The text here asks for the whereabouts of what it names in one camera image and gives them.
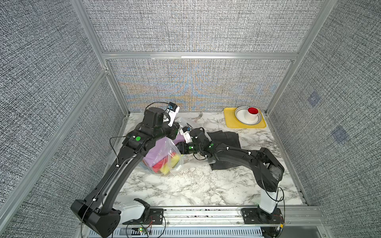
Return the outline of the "clear plastic vacuum bag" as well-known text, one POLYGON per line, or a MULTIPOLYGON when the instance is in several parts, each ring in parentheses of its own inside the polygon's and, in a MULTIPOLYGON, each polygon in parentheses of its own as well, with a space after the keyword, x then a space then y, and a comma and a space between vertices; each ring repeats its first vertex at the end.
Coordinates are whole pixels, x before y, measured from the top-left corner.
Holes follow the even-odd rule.
POLYGON ((140 162, 140 167, 148 173, 160 176, 177 174, 184 166, 183 154, 177 145, 187 142, 183 136, 183 127, 189 126, 185 121, 180 122, 180 129, 175 139, 164 137, 156 142, 156 145, 140 162))

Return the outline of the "black trousers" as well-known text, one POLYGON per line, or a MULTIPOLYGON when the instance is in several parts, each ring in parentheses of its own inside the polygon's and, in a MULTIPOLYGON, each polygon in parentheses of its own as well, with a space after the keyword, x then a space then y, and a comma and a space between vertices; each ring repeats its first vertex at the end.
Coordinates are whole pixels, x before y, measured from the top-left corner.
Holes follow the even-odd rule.
POLYGON ((257 150, 242 149, 239 136, 234 132, 213 132, 209 135, 212 141, 208 145, 208 157, 215 160, 214 170, 225 170, 243 166, 257 171, 259 158, 257 150))

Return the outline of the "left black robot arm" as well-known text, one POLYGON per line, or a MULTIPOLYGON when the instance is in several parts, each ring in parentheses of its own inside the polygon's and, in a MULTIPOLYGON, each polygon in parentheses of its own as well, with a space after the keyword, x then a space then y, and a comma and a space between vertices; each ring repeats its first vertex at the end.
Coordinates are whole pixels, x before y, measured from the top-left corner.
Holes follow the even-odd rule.
POLYGON ((77 199, 71 205, 81 224, 103 238, 113 234, 122 213, 113 208, 119 191, 158 140, 176 138, 180 126, 174 119, 178 111, 179 107, 174 103, 168 103, 165 110, 147 106, 142 122, 125 136, 115 161, 98 185, 85 199, 77 199))

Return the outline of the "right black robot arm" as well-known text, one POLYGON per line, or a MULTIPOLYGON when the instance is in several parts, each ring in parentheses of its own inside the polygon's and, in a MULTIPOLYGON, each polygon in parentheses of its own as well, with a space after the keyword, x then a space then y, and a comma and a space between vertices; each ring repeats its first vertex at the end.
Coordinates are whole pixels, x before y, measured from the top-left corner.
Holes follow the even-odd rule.
POLYGON ((251 169, 256 183, 261 188, 260 211, 272 214, 284 197, 278 197, 279 183, 285 168, 267 148, 246 150, 211 140, 203 128, 180 130, 185 141, 179 145, 181 154, 198 154, 210 163, 228 162, 251 169))

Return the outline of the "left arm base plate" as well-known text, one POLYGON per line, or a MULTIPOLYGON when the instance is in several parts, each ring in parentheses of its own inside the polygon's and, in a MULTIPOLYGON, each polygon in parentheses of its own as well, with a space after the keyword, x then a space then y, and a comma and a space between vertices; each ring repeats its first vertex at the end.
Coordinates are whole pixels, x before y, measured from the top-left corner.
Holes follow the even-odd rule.
POLYGON ((143 214, 136 220, 122 220, 123 225, 127 225, 131 221, 136 221, 138 223, 143 223, 144 225, 162 225, 163 224, 164 209, 162 208, 150 208, 143 212, 143 214))

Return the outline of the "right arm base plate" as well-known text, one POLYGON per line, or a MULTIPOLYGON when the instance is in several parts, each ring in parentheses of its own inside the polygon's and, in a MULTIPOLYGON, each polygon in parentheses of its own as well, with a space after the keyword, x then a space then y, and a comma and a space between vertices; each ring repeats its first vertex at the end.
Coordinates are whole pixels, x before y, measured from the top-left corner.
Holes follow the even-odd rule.
POLYGON ((279 208, 275 208, 273 213, 269 214, 260 208, 242 208, 241 216, 247 225, 253 224, 283 224, 284 218, 279 208))

